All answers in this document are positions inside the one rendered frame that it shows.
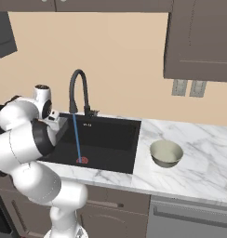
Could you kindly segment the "grey dishwasher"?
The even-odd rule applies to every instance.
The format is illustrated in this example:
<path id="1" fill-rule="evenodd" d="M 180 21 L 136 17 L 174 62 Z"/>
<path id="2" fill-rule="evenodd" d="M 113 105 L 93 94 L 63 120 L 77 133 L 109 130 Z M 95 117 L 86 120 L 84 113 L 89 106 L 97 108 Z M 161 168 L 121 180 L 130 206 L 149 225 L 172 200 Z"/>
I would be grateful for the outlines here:
<path id="1" fill-rule="evenodd" d="M 146 238 L 227 238 L 227 207 L 152 195 Z"/>

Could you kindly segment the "blue water stream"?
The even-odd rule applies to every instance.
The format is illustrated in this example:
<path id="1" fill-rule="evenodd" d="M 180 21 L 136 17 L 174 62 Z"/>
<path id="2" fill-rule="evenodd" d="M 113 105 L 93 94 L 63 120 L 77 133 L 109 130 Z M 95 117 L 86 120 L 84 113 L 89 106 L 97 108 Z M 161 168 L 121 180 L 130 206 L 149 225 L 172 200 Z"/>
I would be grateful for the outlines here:
<path id="1" fill-rule="evenodd" d="M 77 129 L 77 122 L 76 122 L 75 113 L 73 113 L 73 128 L 74 128 L 76 148 L 77 148 L 77 154 L 78 154 L 78 163 L 82 163 L 82 156 L 81 156 L 81 151 L 80 151 L 80 143 L 79 143 L 78 129 Z"/>

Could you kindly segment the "black sink basin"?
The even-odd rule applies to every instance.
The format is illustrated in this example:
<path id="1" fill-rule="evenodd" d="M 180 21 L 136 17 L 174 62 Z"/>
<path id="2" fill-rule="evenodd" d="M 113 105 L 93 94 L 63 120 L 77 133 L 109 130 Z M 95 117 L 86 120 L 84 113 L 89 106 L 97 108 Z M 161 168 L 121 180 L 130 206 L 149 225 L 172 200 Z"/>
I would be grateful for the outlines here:
<path id="1" fill-rule="evenodd" d="M 141 121 L 108 117 L 76 115 L 81 156 L 88 159 L 86 165 L 78 164 L 73 116 L 62 113 L 68 128 L 55 150 L 41 161 L 60 165 L 107 170 L 132 174 L 135 164 Z"/>

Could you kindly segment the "brown narrow cupboard door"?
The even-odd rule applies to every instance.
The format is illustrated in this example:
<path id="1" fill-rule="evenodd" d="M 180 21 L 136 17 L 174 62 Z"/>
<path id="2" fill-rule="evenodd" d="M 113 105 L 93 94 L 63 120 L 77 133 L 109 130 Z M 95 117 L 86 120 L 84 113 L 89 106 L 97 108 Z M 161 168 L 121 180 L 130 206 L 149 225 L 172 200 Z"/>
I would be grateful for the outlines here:
<path id="1" fill-rule="evenodd" d="M 0 196 L 20 236 L 24 238 L 44 238 L 51 228 L 48 207 L 34 204 L 20 194 L 14 188 L 10 176 L 0 177 Z M 11 204 L 12 200 L 16 202 L 19 208 L 28 233 L 25 233 L 21 227 Z"/>

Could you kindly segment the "pale green bowl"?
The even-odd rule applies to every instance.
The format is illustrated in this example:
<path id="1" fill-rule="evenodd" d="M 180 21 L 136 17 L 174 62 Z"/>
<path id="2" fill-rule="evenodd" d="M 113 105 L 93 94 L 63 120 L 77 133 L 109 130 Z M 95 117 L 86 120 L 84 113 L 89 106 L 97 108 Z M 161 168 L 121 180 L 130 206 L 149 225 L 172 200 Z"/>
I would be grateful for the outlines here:
<path id="1" fill-rule="evenodd" d="M 171 168 L 181 160 L 183 150 L 180 145 L 171 140 L 160 139 L 151 144 L 150 154 L 157 165 Z"/>

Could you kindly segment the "brown drawer front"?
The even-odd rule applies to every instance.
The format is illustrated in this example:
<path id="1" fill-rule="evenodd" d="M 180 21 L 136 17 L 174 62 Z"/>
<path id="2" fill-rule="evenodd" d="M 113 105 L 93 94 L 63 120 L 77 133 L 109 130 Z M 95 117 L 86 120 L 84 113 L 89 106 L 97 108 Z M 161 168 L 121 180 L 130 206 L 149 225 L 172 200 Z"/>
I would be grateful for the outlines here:
<path id="1" fill-rule="evenodd" d="M 87 185 L 87 189 L 88 200 L 121 203 L 124 204 L 124 207 L 117 209 L 142 215 L 148 214 L 150 203 L 150 196 L 148 194 L 128 192 L 91 185 Z"/>

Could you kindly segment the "black curved tap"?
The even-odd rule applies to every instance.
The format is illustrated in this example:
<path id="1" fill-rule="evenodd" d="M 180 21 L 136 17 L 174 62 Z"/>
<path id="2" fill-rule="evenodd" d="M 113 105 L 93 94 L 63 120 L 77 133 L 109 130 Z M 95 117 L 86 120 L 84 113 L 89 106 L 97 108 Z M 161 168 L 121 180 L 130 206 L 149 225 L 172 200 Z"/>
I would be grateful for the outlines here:
<path id="1" fill-rule="evenodd" d="M 77 69 L 73 72 L 73 75 L 69 84 L 69 113 L 78 112 L 77 101 L 76 101 L 76 81 L 77 78 L 81 77 L 82 88 L 84 95 L 84 115 L 86 117 L 94 117 L 98 115 L 97 110 L 92 110 L 88 100 L 88 90 L 87 90 L 87 78 L 83 70 Z"/>

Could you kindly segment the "dark grey extractor hood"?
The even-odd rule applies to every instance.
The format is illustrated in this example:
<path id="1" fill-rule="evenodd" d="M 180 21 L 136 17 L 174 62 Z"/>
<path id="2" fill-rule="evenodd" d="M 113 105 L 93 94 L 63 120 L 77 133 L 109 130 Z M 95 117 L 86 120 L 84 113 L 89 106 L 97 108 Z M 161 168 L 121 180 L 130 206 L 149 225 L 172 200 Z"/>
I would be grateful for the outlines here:
<path id="1" fill-rule="evenodd" d="M 0 59 L 17 51 L 7 12 L 0 12 Z"/>

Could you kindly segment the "grey wall socket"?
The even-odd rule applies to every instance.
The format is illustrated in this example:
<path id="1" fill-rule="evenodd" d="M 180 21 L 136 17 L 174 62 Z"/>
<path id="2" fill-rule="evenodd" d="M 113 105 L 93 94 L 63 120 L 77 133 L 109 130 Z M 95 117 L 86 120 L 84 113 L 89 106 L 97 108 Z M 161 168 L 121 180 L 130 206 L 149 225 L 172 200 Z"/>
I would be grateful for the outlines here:
<path id="1" fill-rule="evenodd" d="M 193 80 L 191 85 L 190 96 L 196 98 L 203 98 L 206 90 L 206 81 Z"/>
<path id="2" fill-rule="evenodd" d="M 187 83 L 188 83 L 187 80 L 174 79 L 172 87 L 172 95 L 184 97 L 186 94 Z"/>

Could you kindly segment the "brown wall cupboard run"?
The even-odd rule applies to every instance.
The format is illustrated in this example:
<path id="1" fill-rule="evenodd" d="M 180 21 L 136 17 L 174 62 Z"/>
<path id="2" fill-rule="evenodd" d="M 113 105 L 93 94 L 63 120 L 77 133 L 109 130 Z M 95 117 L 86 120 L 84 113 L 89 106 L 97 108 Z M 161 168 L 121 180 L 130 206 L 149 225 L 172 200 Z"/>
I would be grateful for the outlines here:
<path id="1" fill-rule="evenodd" d="M 0 0 L 12 12 L 170 12 L 174 0 Z"/>

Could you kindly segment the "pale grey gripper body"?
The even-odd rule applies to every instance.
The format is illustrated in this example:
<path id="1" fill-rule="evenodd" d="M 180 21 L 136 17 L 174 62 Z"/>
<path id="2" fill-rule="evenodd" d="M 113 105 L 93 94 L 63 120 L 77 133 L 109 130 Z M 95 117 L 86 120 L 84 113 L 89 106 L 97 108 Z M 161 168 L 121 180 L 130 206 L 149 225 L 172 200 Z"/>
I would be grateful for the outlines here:
<path id="1" fill-rule="evenodd" d="M 48 120 L 47 124 L 49 125 L 47 133 L 49 135 L 50 141 L 53 146 L 56 146 L 68 128 L 67 119 L 59 118 L 56 121 Z"/>

